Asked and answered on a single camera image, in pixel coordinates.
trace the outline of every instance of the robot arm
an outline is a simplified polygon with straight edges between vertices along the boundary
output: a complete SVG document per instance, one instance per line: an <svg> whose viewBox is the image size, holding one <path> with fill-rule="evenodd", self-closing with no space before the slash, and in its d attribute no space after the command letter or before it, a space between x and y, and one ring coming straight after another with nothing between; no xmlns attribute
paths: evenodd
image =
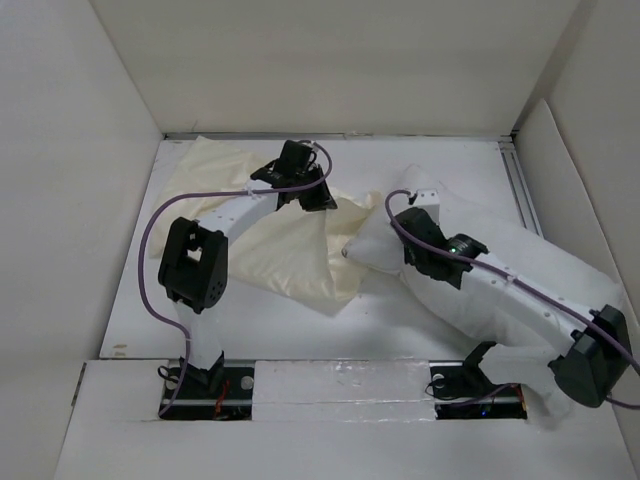
<svg viewBox="0 0 640 480"><path fill-rule="evenodd" d="M589 319L630 350L624 315L609 305L594 306L599 308L595 310L559 297L520 275L492 254L487 246L467 235L446 238L437 224L434 205L437 192L419 190L411 198L413 205L395 216L397 224L413 237L446 254L418 246L394 225L404 244L405 263L433 280L447 282L481 298L506 317L522 322L550 347L494 348L495 343L483 342L464 362L466 374L476 377L471 383L488 384L487 388L503 383L515 372L513 367L516 365L522 376L516 374L508 381L520 382L532 371L537 372L533 377L539 376L540 362L544 361L565 394L583 405L600 406L629 364L603 338L566 312L576 312ZM431 201L425 205L424 199ZM496 275L496 271L509 275L504 278ZM552 299L565 308L556 308L545 299Z"/></svg>
<svg viewBox="0 0 640 480"><path fill-rule="evenodd" d="M291 191L323 177L315 155L312 146L288 140L278 159L251 175L249 195L233 198L199 220L175 220L158 272L167 296L200 314L220 300L227 285L229 245L251 225L293 200L307 212L337 208L326 182Z"/></svg>

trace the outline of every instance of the wire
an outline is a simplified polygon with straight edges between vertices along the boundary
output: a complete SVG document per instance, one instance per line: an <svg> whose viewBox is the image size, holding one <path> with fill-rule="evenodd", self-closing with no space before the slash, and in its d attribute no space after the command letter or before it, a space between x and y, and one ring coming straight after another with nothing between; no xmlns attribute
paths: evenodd
<svg viewBox="0 0 640 480"><path fill-rule="evenodd" d="M604 331L598 325L596 325L595 323L591 322L588 318L582 316L581 314L579 314L575 310L567 307L566 305L563 305L560 302L557 302L556 300L554 300L550 296L546 295L545 293L541 292L540 290L536 289L535 287L532 287L531 285L523 282L518 277L512 276L511 273L506 272L506 271L502 270L501 268L498 268L498 267L496 267L494 265L490 265L488 263L482 262L480 260L476 260L474 258L461 257L459 255L455 255L453 253L447 252L446 250L442 250L440 248L436 248L436 247L434 247L432 245L429 245L428 243L423 242L422 240L420 240L419 238L415 237L411 233L407 232L404 228L402 228L402 225L400 225L400 222L398 222L398 220L396 220L396 217L393 215L393 212L391 211L390 202L391 202L391 199L393 197L395 197L396 195L406 195L406 196L410 197L411 196L411 192L409 192L408 190L394 190L393 192L389 193L389 195L387 195L387 198L385 198L385 200L384 200L384 206L385 206L385 209L387 211L387 215L389 216L389 219L391 220L391 224L393 225L393 227L396 229L396 231L398 233L400 233L401 235L403 235L404 237L406 237L407 239L409 239L411 242L415 243L419 247L422 247L422 248L424 248L424 249L426 249L426 250L428 250L428 251L430 251L432 253L435 253L435 254L440 255L442 257L445 257L445 258L448 258L450 260L455 260L457 262L468 263L468 264L473 265L475 267L479 267L479 268L487 270L487 271L489 271L491 273L494 273L494 274L498 275L501 278L504 278L506 280L510 280L510 281L513 282L514 285L516 285L520 289L524 290L525 292L527 292L531 296L537 298L538 300L543 301L544 303L547 303L548 305L551 305L554 308L557 308L558 310L560 310L561 312L566 313L567 315L572 316L573 318L578 320L580 323L583 323L587 328L590 328L592 331L594 331L600 337L602 337L604 340L606 340L607 343L609 343L622 356L622 358L624 358L624 360L627 363L629 363L629 365L631 365L631 367L636 371L636 373L638 375L640 375L640 362L638 362L638 360L633 358L633 355L625 347L623 347L622 344L620 344L620 342L618 342L615 338L613 338L611 335L609 335L606 331ZM640 405L634 405L634 404L620 402L618 400L614 400L611 397L607 397L606 400L609 403L611 403L613 405L616 405L616 406L619 406L619 407L622 407L622 408L627 408L629 410L640 410Z"/></svg>
<svg viewBox="0 0 640 480"><path fill-rule="evenodd" d="M158 412L158 415L160 417L164 415L173 406L173 403L178 397L180 388L184 383L184 378L187 374L187 366L189 364L189 357L191 356L191 333L185 326L159 313L156 309L153 308L153 306L149 302L149 297L147 295L147 287L144 282L144 257L145 257L147 243L149 242L149 236L151 235L151 229L153 228L153 225L158 220L158 217L162 215L162 212L164 212L167 208L169 208L171 205L173 205L176 202L179 202L181 200L187 200L189 198L240 197L240 196L247 196L250 193L253 195L264 195L267 193L295 193L295 192L302 192L304 190L309 190L313 187L317 187L322 182L324 182L327 179L327 177L331 174L331 171L333 170L333 160L331 159L331 155L329 155L329 152L322 145L315 142L308 141L308 140L301 141L300 143L311 144L313 147L320 150L327 159L327 164L328 164L327 171L318 180L315 180L307 185L300 185L296 187L284 187L284 188L268 188L263 190L253 190L252 192L248 192L247 190L238 190L235 192L183 193L181 195L176 195L175 197L172 197L166 202L164 202L162 205L160 205L160 207L158 207L158 209L155 212L153 212L153 215L151 215L151 218L149 219L149 222L147 223L147 226L145 227L144 232L142 233L142 239L140 240L140 248L138 250L138 288L140 290L140 299L142 300L142 304L144 305L144 308L147 310L147 312L149 312L149 314L152 317L154 317L157 320L160 320L162 323L165 323L167 325L170 325L180 330L184 335L184 340L185 340L184 362L182 363L180 376L178 377L176 388L173 390L171 399L164 406L164 408L160 410L160 412Z"/></svg>
<svg viewBox="0 0 640 480"><path fill-rule="evenodd" d="M494 401L495 401L496 395L498 395L501 391L506 390L507 388L516 388L517 386L518 386L517 383L505 383L504 385L500 385L499 387L494 388L489 393L487 393L486 395L483 395L481 397L476 397L476 398L472 398L470 400L465 400L464 402L448 403L447 405L449 405L451 407L455 407L455 408L461 408L461 407L468 407L470 405L476 405L476 404L478 404L478 403L480 403L483 400L486 400L488 398L493 398Z"/></svg>

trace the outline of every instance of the white enclosure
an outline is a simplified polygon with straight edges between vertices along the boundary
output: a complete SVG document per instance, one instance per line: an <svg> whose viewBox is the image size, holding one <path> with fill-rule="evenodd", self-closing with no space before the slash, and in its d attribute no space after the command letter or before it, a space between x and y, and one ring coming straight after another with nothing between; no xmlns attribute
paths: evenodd
<svg viewBox="0 0 640 480"><path fill-rule="evenodd" d="M505 135L578 0L92 3L163 131Z"/></svg>

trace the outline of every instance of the white pillowcase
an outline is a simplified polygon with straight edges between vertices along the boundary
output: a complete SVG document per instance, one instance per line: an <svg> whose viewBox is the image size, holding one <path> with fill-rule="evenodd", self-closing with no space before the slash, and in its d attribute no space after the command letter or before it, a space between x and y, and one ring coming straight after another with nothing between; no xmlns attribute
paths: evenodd
<svg viewBox="0 0 640 480"><path fill-rule="evenodd" d="M405 170L394 189L399 188L438 190L440 228L447 238L458 233L475 238L520 275L568 300L594 308L621 305L621 286L605 274L486 207L460 198L417 165ZM391 203L397 213L407 206L404 196L394 198ZM487 305L483 299L446 282L434 281L405 265L402 242L391 228L384 206L365 221L345 245L343 254L376 270L399 275L425 307L471 338L507 346L545 344L536 333L495 305Z"/></svg>

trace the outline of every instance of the black clamp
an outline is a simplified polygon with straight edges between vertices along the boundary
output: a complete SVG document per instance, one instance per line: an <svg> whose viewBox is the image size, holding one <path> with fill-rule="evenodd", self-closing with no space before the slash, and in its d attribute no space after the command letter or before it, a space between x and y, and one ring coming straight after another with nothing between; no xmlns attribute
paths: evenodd
<svg viewBox="0 0 640 480"><path fill-rule="evenodd" d="M252 180L262 180L273 188L300 187L320 180L324 175L322 167L315 163L316 152L306 143L287 140L280 157L258 169L251 175ZM305 212L319 212L338 208L329 192L327 182L300 192L281 193L278 209L298 200Z"/></svg>

